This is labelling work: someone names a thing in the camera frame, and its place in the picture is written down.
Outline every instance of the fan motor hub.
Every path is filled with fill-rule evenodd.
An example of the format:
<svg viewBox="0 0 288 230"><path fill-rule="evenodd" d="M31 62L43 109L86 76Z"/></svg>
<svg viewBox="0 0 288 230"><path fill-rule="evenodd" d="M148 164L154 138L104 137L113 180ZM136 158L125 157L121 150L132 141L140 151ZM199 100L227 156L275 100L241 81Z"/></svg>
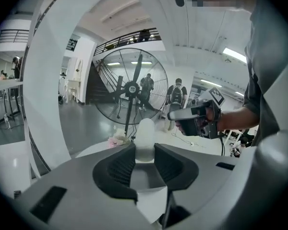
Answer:
<svg viewBox="0 0 288 230"><path fill-rule="evenodd" d="M140 87L136 82L130 81L125 85L126 97L135 98L140 91Z"/></svg>

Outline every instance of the ceiling light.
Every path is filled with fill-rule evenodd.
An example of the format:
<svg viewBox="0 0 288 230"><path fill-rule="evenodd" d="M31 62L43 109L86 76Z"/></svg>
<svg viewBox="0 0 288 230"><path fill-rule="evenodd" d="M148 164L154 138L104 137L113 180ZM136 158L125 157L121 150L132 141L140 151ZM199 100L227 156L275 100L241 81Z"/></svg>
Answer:
<svg viewBox="0 0 288 230"><path fill-rule="evenodd" d="M136 65L136 64L138 64L138 62L137 61L132 61L131 64ZM142 61L142 64L151 65L152 62L151 61Z"/></svg>
<svg viewBox="0 0 288 230"><path fill-rule="evenodd" d="M239 93L238 91L235 92L236 94L242 95L244 97L244 94Z"/></svg>
<svg viewBox="0 0 288 230"><path fill-rule="evenodd" d="M206 83L210 83L210 84L215 85L215 86L217 86L217 87L222 87L221 85L218 85L218 84L216 84L216 83L212 83L212 82L206 81L206 80L204 80L204 79L201 79L201 81L202 81L202 82L206 82Z"/></svg>
<svg viewBox="0 0 288 230"><path fill-rule="evenodd" d="M235 52L229 48L225 48L223 51L223 54L227 54L229 56L232 56L232 57L239 59L239 60L243 61L244 63L246 63L246 57L245 56L243 56L242 54L239 54L239 53L237 53L237 52Z"/></svg>
<svg viewBox="0 0 288 230"><path fill-rule="evenodd" d="M108 63L107 65L108 66L116 66L116 65L120 65L120 63L119 62L114 62L114 63Z"/></svg>

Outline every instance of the gray sleeve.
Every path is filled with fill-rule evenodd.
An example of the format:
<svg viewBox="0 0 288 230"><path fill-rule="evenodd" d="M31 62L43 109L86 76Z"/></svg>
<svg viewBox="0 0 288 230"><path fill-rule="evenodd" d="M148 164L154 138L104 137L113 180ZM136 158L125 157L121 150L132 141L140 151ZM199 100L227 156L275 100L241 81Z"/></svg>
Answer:
<svg viewBox="0 0 288 230"><path fill-rule="evenodd" d="M250 111L260 116L260 98L261 90L254 79L250 76L250 80L244 93L244 105Z"/></svg>

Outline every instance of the large floor fan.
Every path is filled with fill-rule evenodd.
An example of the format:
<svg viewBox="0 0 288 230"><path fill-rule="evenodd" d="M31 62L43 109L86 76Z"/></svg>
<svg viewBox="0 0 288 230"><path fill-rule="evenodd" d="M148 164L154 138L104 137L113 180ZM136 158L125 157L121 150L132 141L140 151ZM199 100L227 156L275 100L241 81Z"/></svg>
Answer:
<svg viewBox="0 0 288 230"><path fill-rule="evenodd" d="M107 91L105 101L96 106L108 119L125 125L126 135L129 125L135 127L162 108L168 79L161 63L150 53L136 48L118 49L104 57L97 69ZM154 82L153 89L147 75Z"/></svg>

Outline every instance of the black backpack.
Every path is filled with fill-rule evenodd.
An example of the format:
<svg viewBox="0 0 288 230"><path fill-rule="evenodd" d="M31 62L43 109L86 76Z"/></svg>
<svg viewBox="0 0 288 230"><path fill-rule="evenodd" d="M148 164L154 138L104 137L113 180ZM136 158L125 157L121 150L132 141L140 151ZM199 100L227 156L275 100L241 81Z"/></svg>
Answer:
<svg viewBox="0 0 288 230"><path fill-rule="evenodd" d="M171 102L181 104L182 103L182 97L183 97L183 94L182 94L181 88L175 86L173 88L173 91L172 91Z"/></svg>

